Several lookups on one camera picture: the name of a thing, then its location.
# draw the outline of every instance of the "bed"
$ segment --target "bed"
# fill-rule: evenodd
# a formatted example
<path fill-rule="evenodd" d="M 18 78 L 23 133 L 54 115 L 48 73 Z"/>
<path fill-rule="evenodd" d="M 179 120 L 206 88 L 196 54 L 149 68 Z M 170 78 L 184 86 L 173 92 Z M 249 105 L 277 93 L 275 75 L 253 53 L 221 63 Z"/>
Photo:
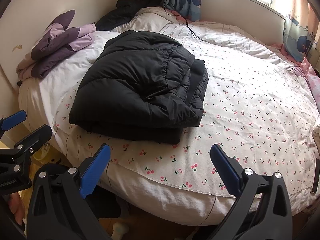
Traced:
<path fill-rule="evenodd" d="M 297 214 L 319 195 L 311 193 L 315 158 L 312 126 L 320 118 L 304 78 L 280 52 L 236 26 L 191 23 L 151 7 L 112 32 L 95 32 L 95 42 L 57 65 L 43 80 L 29 78 L 19 90 L 26 127 L 46 123 L 50 143 L 78 166 L 102 143 L 111 160 L 100 184 L 151 214 L 185 225 L 221 222 L 234 202 L 208 151 L 219 143 L 226 154 L 258 174 L 284 176 Z M 126 141 L 88 133 L 70 125 L 68 114 L 77 87 L 107 40 L 126 30 L 168 35 L 205 61 L 209 83 L 199 127 L 185 128 L 178 145 Z M 252 210 L 257 208 L 257 195 Z"/>

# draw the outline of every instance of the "white wall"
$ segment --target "white wall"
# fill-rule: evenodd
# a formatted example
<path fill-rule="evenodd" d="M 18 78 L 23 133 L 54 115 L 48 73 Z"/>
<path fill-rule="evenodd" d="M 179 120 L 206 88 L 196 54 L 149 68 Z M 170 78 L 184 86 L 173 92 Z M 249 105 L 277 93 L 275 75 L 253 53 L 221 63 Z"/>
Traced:
<path fill-rule="evenodd" d="M 201 20 L 235 25 L 267 45 L 282 43 L 284 19 L 251 0 L 202 0 Z"/>
<path fill-rule="evenodd" d="M 70 26 L 81 26 L 99 20 L 116 7 L 116 2 L 117 0 L 12 0 L 0 19 L 0 117 L 19 110 L 17 92 L 13 90 L 17 90 L 16 66 L 57 15 L 75 9 L 76 14 Z M 22 48 L 13 50 L 17 45 L 22 45 Z M 6 135 L 12 141 L 18 141 L 26 133 L 25 127 L 20 126 Z M 10 140 L 3 138 L 5 140 L 11 146 Z"/>

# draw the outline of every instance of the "human hand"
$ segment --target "human hand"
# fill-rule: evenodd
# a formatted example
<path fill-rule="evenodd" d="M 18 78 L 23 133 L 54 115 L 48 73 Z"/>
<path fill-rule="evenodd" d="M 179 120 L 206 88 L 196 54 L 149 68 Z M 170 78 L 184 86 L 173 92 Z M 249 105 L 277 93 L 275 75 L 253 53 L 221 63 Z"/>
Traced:
<path fill-rule="evenodd" d="M 25 217 L 26 208 L 18 192 L 10 194 L 8 206 L 14 218 L 19 225 L 22 225 L 22 219 Z"/>

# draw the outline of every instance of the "power cord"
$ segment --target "power cord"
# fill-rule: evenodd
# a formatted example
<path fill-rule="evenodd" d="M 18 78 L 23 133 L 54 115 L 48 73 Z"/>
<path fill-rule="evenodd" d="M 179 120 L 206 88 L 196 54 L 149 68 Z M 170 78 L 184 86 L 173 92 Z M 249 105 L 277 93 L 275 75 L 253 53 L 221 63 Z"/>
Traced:
<path fill-rule="evenodd" d="M 162 0 L 162 2 L 163 2 L 163 6 L 164 6 L 163 8 L 164 8 L 165 13 L 166 13 L 167 15 L 170 15 L 170 16 L 175 16 L 174 14 L 168 14 L 168 13 L 167 13 L 167 11 L 166 11 L 166 9 L 165 9 L 165 2 L 164 2 L 164 0 Z M 193 36 L 195 39 L 198 38 L 199 40 L 204 41 L 204 40 L 202 40 L 201 38 L 199 38 L 199 37 L 195 34 L 195 32 L 189 27 L 189 25 L 188 25 L 188 20 L 187 20 L 184 16 L 182 16 L 182 15 L 181 15 L 181 17 L 186 20 L 186 24 L 185 24 L 185 25 L 186 25 L 186 27 L 190 30 L 192 36 Z"/>

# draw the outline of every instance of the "black puffer jacket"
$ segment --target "black puffer jacket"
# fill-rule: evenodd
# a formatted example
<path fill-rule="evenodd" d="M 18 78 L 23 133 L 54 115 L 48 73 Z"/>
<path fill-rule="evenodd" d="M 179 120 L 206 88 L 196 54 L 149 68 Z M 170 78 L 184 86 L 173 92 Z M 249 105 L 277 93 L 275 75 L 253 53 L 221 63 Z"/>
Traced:
<path fill-rule="evenodd" d="M 106 136 L 177 144 L 201 121 L 207 83 L 204 61 L 176 40 L 127 31 L 83 77 L 69 120 Z"/>

